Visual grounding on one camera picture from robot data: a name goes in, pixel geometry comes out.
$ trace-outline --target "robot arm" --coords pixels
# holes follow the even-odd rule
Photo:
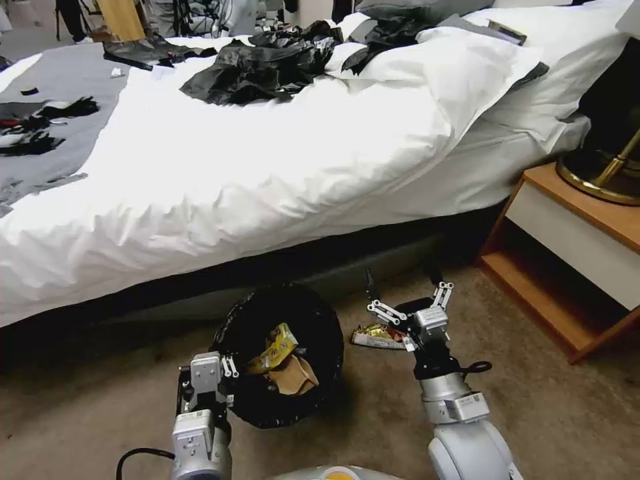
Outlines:
[[[238,376],[233,358],[216,351],[200,353],[180,368],[171,480],[230,480],[227,406],[233,395],[225,390]]]
[[[427,417],[435,425],[429,456],[440,480],[522,480],[504,438],[486,420],[484,395],[465,381],[468,373],[487,371],[491,364],[482,361],[463,368],[449,352],[447,305],[453,284],[440,281],[432,300],[391,308],[376,298],[369,271],[367,282],[372,300],[367,309],[406,334],[405,347],[415,356],[413,373]]]

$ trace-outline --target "carpet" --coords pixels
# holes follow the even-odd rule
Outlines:
[[[451,350],[526,479],[640,478],[638,335],[576,366],[517,306],[471,267],[445,272]],[[410,272],[380,284],[391,305],[430,294]],[[363,293],[334,303],[345,338],[373,319]],[[1,478],[111,479],[134,447],[171,450],[178,365],[206,350],[214,326],[138,322],[30,325],[0,330]],[[354,464],[409,480],[435,479],[432,427],[413,356],[345,346],[334,398],[298,425],[259,431],[230,414],[234,480],[320,464]],[[166,459],[138,455],[124,480],[168,478]]]

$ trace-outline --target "white duvet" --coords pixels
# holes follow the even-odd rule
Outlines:
[[[178,90],[213,59],[131,69],[88,177],[0,219],[0,325],[304,237],[428,175],[540,58],[448,27],[421,40],[289,103],[220,107]]]

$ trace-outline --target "nightstand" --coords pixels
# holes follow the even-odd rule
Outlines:
[[[575,363],[640,322],[640,208],[524,172],[477,264]]]

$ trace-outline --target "drawer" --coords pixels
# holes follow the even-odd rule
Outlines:
[[[640,305],[640,255],[524,182],[506,217],[632,310]]]

